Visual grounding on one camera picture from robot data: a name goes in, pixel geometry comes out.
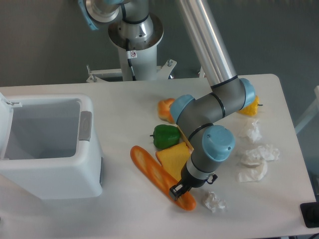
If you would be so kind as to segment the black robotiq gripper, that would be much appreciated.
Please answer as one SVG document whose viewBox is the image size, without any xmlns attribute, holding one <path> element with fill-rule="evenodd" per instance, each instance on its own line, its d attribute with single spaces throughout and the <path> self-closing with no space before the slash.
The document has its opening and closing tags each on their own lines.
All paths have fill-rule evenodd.
<svg viewBox="0 0 319 239">
<path fill-rule="evenodd" d="M 191 188 L 199 188 L 205 183 L 213 184 L 217 180 L 217 175 L 214 172 L 206 173 L 199 171 L 193 165 L 183 166 L 181 170 L 180 184 L 173 185 L 169 189 L 169 196 L 174 200 L 178 200 L 183 194 Z"/>
</svg>

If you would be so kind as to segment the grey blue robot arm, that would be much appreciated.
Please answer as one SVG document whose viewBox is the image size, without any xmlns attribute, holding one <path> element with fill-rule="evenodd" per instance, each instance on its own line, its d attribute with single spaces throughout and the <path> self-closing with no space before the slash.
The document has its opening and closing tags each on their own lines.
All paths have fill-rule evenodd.
<svg viewBox="0 0 319 239">
<path fill-rule="evenodd" d="M 92 30 L 108 24 L 109 38 L 117 46 L 123 80 L 155 80 L 157 44 L 163 36 L 160 20 L 146 0 L 81 0 L 82 14 Z M 213 183 L 214 171 L 234 147 L 233 134 L 216 122 L 255 99 L 254 87 L 238 78 L 207 1 L 179 0 L 186 30 L 206 74 L 211 92 L 200 99 L 177 98 L 170 107 L 174 122 L 193 147 L 181 171 L 181 180 L 169 188 L 177 200 L 191 188 Z"/>
</svg>

